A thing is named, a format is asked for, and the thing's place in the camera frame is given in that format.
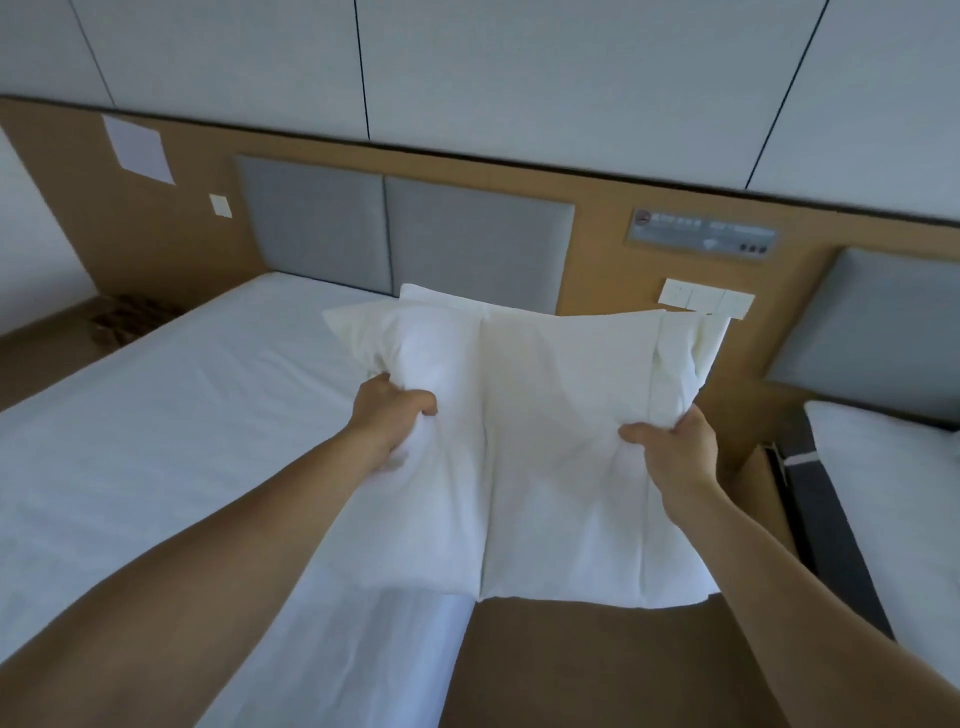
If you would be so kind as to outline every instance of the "pillowcase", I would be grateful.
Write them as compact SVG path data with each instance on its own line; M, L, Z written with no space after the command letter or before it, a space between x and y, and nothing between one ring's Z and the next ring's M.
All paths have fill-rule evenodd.
M358 489L321 546L331 566L371 586L439 591L451 591L449 575L459 572L455 591L478 599L665 607L716 591L666 518L642 449L616 431L627 422L674 424L703 384L727 320L661 310L556 317L409 285L400 296L327 320L368 367L390 371L400 386L432 388L440 414L431 425L421 418L400 469ZM381 493L396 496L390 508L374 506ZM398 502L413 493L420 503ZM433 507L419 511L427 493ZM460 509L446 512L454 503ZM410 523L389 526L376 557L372 545L346 537L389 518ZM420 534L418 548L391 543L408 526ZM327 543L335 529L336 553ZM351 548L368 555L345 560Z
M318 558L364 587L477 598L490 508L481 472L479 320L394 300L324 318L371 375L389 371L403 389L433 392L439 411L420 416L386 466L356 490Z

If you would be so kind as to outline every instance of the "light switch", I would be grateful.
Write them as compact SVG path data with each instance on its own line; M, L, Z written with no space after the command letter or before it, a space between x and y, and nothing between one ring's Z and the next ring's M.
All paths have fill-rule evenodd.
M672 305L677 308L686 308L694 287L693 283L667 279L666 283L663 284L663 290L660 291L660 300L657 301L657 303Z
M210 203L213 205L213 211L221 217L233 217L230 211L230 203L223 195L210 195Z
M726 291L709 285L694 285L686 307L700 313L714 313Z
M732 319L742 319L750 310L755 296L752 293L741 293L740 291L724 291L720 304L717 305L716 312L721 316L730 316Z

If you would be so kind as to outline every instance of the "gray headboard panel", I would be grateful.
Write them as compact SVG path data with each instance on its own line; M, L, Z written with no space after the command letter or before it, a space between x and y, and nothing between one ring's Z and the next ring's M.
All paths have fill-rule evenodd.
M574 206L387 178L394 292L415 283L553 313Z
M283 273L391 293L383 176L238 157L257 245Z
M574 206L319 165L238 157L267 264L399 293L417 283L553 313Z
M845 250L767 378L960 422L960 263Z

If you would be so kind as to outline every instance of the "mattress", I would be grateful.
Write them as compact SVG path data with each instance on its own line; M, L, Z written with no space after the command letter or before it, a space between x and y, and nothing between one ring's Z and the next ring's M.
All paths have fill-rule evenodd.
M0 659L342 427L366 372L322 311L376 298L268 274L0 415ZM472 608L315 559L201 725L436 725Z
M960 458L952 433L827 402L809 402L804 414L778 445L803 530L794 535L812 568L960 687Z

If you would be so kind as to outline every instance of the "wooden floor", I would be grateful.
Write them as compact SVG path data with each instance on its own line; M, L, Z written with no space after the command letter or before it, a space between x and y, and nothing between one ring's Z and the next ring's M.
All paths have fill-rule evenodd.
M94 299L0 336L0 411L106 356L86 318L107 306Z
M0 338L0 410L102 358L66 311ZM490 599L476 606L444 728L785 726L724 600L666 610Z

